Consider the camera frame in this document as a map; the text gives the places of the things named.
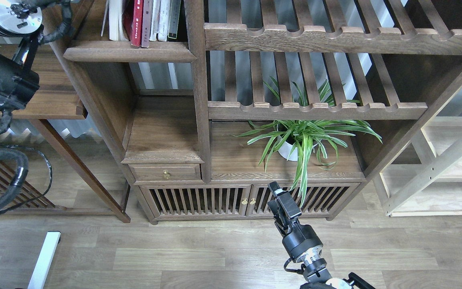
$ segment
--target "wooden floor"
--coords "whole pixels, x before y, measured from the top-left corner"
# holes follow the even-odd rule
[[[52,199],[59,205],[98,204],[50,148],[28,141],[51,155]],[[124,181],[104,144],[91,137],[69,143],[117,193]],[[45,185],[41,169],[29,179]],[[134,195],[127,213],[130,224],[113,216],[1,216],[0,287],[27,287],[48,231],[62,233],[48,289],[284,289],[304,282],[283,271],[288,255],[273,220],[153,226]],[[301,223],[312,225],[323,241],[323,256],[336,277],[354,271],[378,289],[462,288],[462,216],[387,218],[368,185],[334,221],[306,218]]]

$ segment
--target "book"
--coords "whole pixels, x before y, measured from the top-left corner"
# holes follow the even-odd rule
[[[170,0],[160,1],[160,20],[158,27],[158,41],[167,41],[170,24]]]
[[[108,25],[110,40],[127,41],[126,32],[123,26],[124,7],[127,0],[108,1]]]
[[[178,38],[179,15],[181,13],[181,0],[170,1],[170,23],[168,28],[168,40]]]
[[[140,47],[142,42],[143,0],[128,2],[124,13],[123,25],[133,46]]]
[[[142,43],[140,47],[149,47],[151,35],[152,0],[144,0],[142,9]]]
[[[150,41],[156,41],[158,37],[158,28],[160,25],[160,0],[152,0],[152,15],[151,15],[151,36]]]

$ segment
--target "wooden cabinet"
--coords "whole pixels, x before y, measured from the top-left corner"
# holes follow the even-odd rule
[[[409,0],[405,6],[399,0],[385,0],[387,17],[395,27],[381,26],[368,0],[350,2],[361,19],[355,25],[348,23],[338,0],[317,1],[319,7],[304,0],[286,2],[295,19],[293,27],[280,24],[279,3],[273,0],[256,5],[260,27],[242,22],[242,7],[248,9],[250,2],[226,3],[226,21],[209,22],[203,0],[185,1],[188,42],[152,42],[150,48],[139,49],[99,36],[104,2],[83,0],[75,9],[77,36],[53,44],[128,183],[141,190],[139,200],[153,224],[189,215],[268,216],[267,193],[261,188],[270,181],[291,183],[295,166],[273,156],[265,172],[257,163],[261,146],[246,146],[246,139],[232,136],[248,130],[244,120],[368,120],[383,143],[365,135],[345,138],[349,147],[341,150],[334,169],[321,170],[316,162],[308,169],[308,182],[320,193],[313,194],[303,209],[308,216],[332,220],[462,86],[462,0]],[[325,24],[314,22],[319,11],[326,15]],[[46,13],[44,18],[53,20],[48,27],[54,27],[59,13]],[[209,51],[223,51],[221,98],[210,94],[214,91],[210,72],[217,67],[212,67]],[[237,51],[246,51],[245,63],[238,63]],[[279,101],[271,100],[262,84],[268,79],[262,71],[265,53],[273,59]],[[334,53],[346,53],[349,83],[354,83],[358,103],[346,99]],[[321,58],[322,65],[313,66],[314,57]],[[360,63],[365,57],[372,63],[368,71]],[[138,97],[127,62],[190,63],[194,89],[185,96],[171,90]],[[309,106],[292,100],[293,64],[301,71]],[[242,83],[237,81],[244,67],[250,75],[250,93],[240,90]],[[320,67],[330,82],[335,106],[315,97],[320,83],[314,71]],[[187,174],[181,173],[183,180],[162,179],[161,168],[178,164]],[[191,170],[198,166],[200,178]],[[145,176],[137,170],[155,173]]]

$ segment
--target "white book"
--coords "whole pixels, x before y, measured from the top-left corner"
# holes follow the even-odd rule
[[[156,41],[160,27],[160,0],[152,1],[151,36],[149,41]]]
[[[158,40],[159,41],[167,41],[169,27],[170,27],[170,0],[161,0],[160,27],[158,29]]]
[[[124,7],[128,0],[107,0],[108,2],[108,25],[110,40],[114,41],[126,41],[126,31],[122,24],[122,15],[124,13]]]

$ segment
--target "drawer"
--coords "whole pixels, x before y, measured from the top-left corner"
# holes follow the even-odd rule
[[[198,163],[130,165],[137,181],[196,181],[201,179]]]

